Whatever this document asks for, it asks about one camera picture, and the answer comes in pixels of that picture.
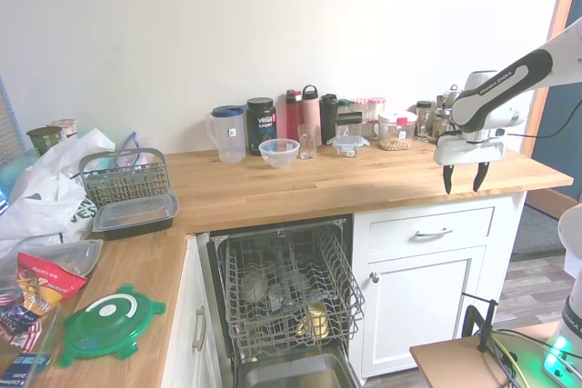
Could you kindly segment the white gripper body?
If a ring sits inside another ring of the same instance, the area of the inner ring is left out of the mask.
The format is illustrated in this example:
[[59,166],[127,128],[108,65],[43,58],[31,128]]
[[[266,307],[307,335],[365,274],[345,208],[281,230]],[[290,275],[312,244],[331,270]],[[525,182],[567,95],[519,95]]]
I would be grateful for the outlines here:
[[470,143],[461,134],[444,134],[436,141],[433,159],[441,166],[491,163],[500,161],[505,151],[501,140]]

